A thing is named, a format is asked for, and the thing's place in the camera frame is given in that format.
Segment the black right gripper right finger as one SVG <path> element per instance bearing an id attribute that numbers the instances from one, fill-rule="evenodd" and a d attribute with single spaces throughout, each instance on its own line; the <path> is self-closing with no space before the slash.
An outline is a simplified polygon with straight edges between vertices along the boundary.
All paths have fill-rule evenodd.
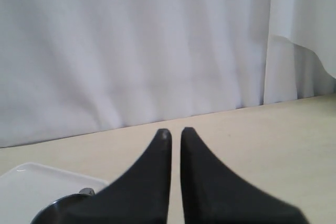
<path id="1" fill-rule="evenodd" d="M 223 164 L 192 127 L 181 134 L 180 182 L 185 223 L 308 223 Z"/>

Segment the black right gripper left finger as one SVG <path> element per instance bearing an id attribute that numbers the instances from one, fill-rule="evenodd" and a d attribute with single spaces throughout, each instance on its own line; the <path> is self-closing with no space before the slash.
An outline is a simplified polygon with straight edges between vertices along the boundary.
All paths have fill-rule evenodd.
<path id="1" fill-rule="evenodd" d="M 139 159 L 116 181 L 70 207 L 63 223 L 166 223 L 172 136 L 159 129 Z"/>

